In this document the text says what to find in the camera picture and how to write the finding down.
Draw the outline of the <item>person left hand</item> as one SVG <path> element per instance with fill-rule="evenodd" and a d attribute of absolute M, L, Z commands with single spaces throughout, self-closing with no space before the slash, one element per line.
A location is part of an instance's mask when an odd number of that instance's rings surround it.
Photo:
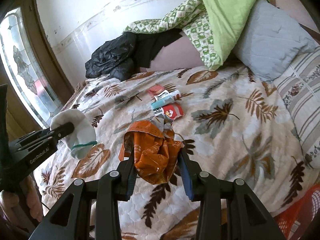
<path fill-rule="evenodd" d="M 17 207 L 21 207 L 20 202 L 22 200 L 22 202 L 27 205 L 27 211 L 31 218 L 35 219 L 37 222 L 41 222 L 43 219 L 43 208 L 32 177 L 27 176 L 24 178 L 18 188 L 22 190 L 21 198 L 16 193 L 4 190 L 1 191 L 1 210 L 8 221 L 15 226 L 22 227 L 23 219 L 14 210 Z"/>

